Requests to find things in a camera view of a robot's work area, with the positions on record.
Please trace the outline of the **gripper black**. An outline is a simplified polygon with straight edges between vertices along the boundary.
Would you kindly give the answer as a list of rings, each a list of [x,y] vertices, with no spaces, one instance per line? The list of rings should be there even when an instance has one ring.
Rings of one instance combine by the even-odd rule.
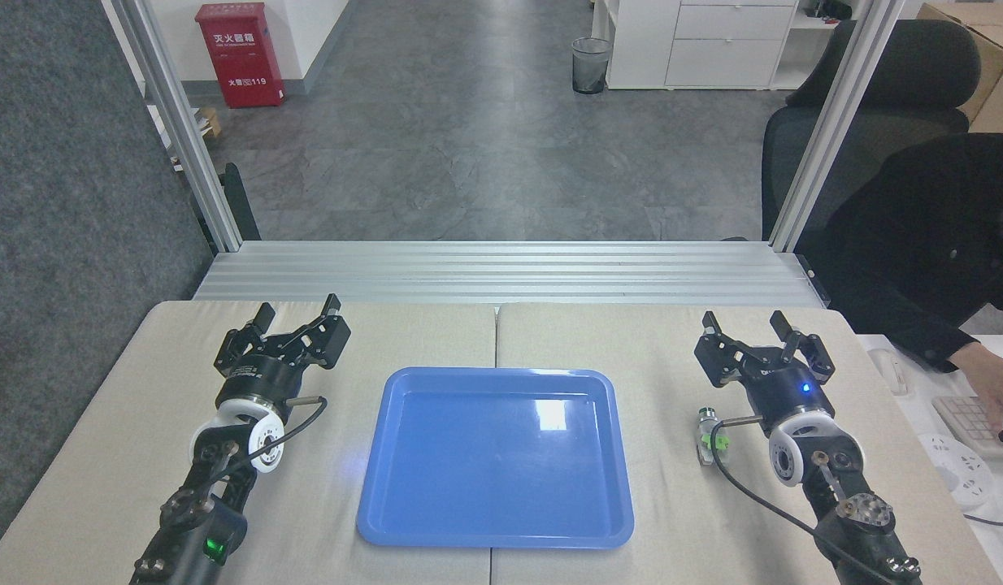
[[[215,357],[215,369],[225,377],[216,407],[231,399],[259,399],[275,409],[289,409],[297,397],[306,366],[334,369],[350,339],[350,327],[339,314],[341,300],[329,295],[319,316],[291,333],[265,340],[267,355],[245,355],[263,347],[276,312],[270,303],[241,329],[227,332]]]
[[[694,356],[710,385],[724,388],[729,382],[744,379],[748,403],[756,415],[762,416],[762,425],[778,425],[790,416],[817,409],[835,416],[835,407],[821,385],[835,374],[835,363],[821,338],[794,328],[783,311],[774,311],[770,318],[770,325],[783,342],[778,363],[790,364],[783,369],[762,366],[764,355],[760,348],[725,336],[713,311],[706,311],[701,323],[705,330],[698,338]],[[791,364],[798,352],[808,367]]]

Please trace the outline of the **person's hand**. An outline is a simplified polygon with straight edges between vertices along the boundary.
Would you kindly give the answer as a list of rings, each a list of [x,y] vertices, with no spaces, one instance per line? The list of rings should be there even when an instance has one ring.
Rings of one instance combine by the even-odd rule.
[[[966,381],[985,408],[988,425],[1003,431],[1003,357],[970,342],[951,354],[948,362],[965,374]]]

